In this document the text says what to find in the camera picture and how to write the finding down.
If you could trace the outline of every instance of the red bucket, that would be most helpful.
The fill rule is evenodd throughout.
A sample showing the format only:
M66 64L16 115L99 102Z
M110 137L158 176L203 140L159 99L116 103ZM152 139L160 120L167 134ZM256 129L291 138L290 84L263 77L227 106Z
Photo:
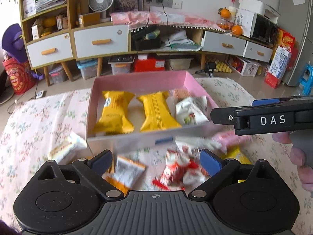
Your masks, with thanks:
M21 95L35 85L35 80L28 73L30 66L28 62L19 63L14 57L3 61L4 68L10 78L15 94Z

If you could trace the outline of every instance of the white printer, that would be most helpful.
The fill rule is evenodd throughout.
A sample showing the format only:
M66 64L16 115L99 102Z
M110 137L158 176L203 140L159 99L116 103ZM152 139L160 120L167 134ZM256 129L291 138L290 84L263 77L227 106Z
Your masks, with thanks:
M278 24L280 14L271 6L258 0L239 0L239 8L258 13L274 24Z

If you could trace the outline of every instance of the metal screw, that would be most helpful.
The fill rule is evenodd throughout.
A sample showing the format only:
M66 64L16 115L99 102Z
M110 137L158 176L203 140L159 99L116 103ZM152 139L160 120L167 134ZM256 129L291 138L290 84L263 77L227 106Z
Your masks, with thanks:
M110 191L106 192L106 196L108 196L110 198L116 198L116 197L118 197L120 195L121 195L121 192L117 191L117 190L110 190Z
M195 190L191 193L191 195L195 198L203 198L207 195L207 193L202 190Z

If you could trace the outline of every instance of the gray ribbed surface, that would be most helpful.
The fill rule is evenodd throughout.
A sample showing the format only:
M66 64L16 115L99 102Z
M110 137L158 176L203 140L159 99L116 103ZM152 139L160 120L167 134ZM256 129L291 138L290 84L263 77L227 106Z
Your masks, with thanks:
M206 203L182 192L130 192L106 203L88 225L68 235L240 235L222 224ZM281 235L292 235L290 231Z

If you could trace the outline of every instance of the blue plastic stool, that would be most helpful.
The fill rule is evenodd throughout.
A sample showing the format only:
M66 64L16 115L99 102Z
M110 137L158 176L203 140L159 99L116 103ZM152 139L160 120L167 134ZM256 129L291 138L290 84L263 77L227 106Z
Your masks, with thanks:
M306 73L306 70L310 72L308 80L305 80L304 74ZM307 96L311 93L311 88L313 87L313 66L310 64L307 64L306 67L303 70L303 73L300 77L299 83L303 85L303 91L302 95Z

